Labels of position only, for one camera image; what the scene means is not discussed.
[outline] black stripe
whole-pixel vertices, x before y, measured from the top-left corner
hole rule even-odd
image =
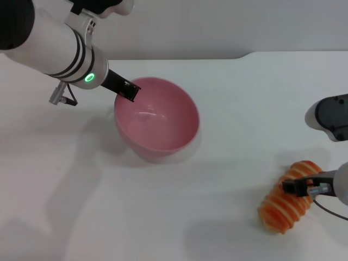
[[[76,50],[76,55],[75,55],[75,58],[73,59],[72,63],[68,66],[68,68],[66,68],[65,70],[63,70],[62,72],[59,72],[59,73],[55,73],[55,74],[48,74],[48,76],[51,76],[51,77],[57,77],[57,76],[60,76],[64,73],[67,73],[69,72],[69,70],[71,70],[71,68],[75,65],[75,63],[77,62],[77,59],[80,55],[80,49],[81,49],[81,46],[80,46],[80,42],[78,40],[79,36],[78,36],[78,33],[75,32],[75,30],[72,30],[75,34],[75,37],[76,37],[76,41],[77,41],[77,50]]]
[[[92,69],[93,69],[93,66],[94,66],[94,59],[95,59],[95,57],[94,57],[94,49],[93,49],[93,47],[92,47],[92,61],[91,61],[91,65],[89,66],[87,72],[86,72],[81,78],[79,78],[79,79],[77,79],[77,80],[73,80],[72,82],[67,82],[67,83],[76,83],[76,82],[79,82],[80,80],[83,80],[84,78],[86,78],[86,76],[89,75],[89,73],[90,73],[90,72],[92,71]]]
[[[74,75],[78,70],[80,70],[81,66],[83,65],[83,62],[85,61],[85,57],[86,57],[86,44],[83,41],[83,38],[81,35],[78,34],[78,36],[81,39],[81,43],[82,43],[82,56],[81,56],[81,60],[78,63],[78,65],[76,66],[76,68],[74,70],[72,70],[70,73],[68,73],[67,75],[64,76],[60,76],[60,77],[56,77],[57,79],[63,79],[63,78],[68,78],[72,75]]]

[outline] white wall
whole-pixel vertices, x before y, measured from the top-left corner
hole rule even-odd
[[[39,0],[60,20],[71,4]],[[95,44],[110,59],[237,58],[253,51],[348,49],[346,0],[136,0],[101,20]]]

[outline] orange and white object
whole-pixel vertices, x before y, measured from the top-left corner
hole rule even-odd
[[[307,197],[285,194],[282,182],[286,179],[303,178],[318,174],[322,169],[309,160],[294,163],[283,175],[258,209],[264,226],[272,232],[282,233],[292,228],[313,202]]]

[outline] orange striped toy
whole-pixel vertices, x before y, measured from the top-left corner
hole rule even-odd
[[[282,182],[286,179],[297,179],[322,172],[321,168],[309,160],[297,162],[283,175],[274,189],[267,195],[258,209],[264,226],[272,232],[282,233],[292,228],[300,217],[305,215],[312,199],[285,194]]]

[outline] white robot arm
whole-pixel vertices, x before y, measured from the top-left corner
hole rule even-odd
[[[0,51],[11,60],[60,80],[50,102],[76,105],[63,97],[72,84],[82,89],[103,86],[134,101],[140,88],[109,69],[103,52],[92,45],[94,15],[129,14],[133,0],[70,0],[72,10],[61,23],[32,0],[0,3]]]

